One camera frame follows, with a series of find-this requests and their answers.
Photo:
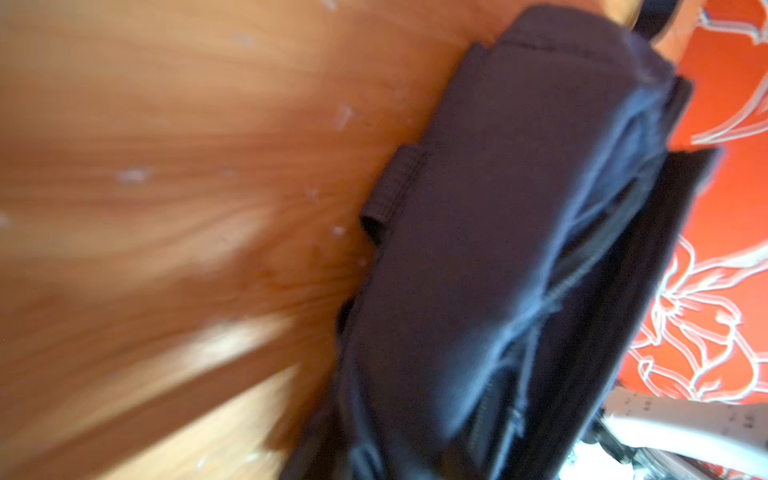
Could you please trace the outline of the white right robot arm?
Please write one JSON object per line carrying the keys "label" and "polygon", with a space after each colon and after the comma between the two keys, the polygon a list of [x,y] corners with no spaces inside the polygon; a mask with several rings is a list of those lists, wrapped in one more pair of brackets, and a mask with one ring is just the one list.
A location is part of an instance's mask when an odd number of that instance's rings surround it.
{"label": "white right robot arm", "polygon": [[618,453],[664,451],[765,479],[767,404],[697,402],[616,387],[582,441]]}

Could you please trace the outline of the navy blue student backpack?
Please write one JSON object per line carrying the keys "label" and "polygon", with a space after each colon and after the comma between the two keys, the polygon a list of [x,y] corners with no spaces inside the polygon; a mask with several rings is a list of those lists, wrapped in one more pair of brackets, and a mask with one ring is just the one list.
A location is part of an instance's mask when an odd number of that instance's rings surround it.
{"label": "navy blue student backpack", "polygon": [[360,222],[371,270],[285,479],[554,479],[611,389],[719,153],[672,152],[692,84],[631,27],[525,9],[458,65]]}

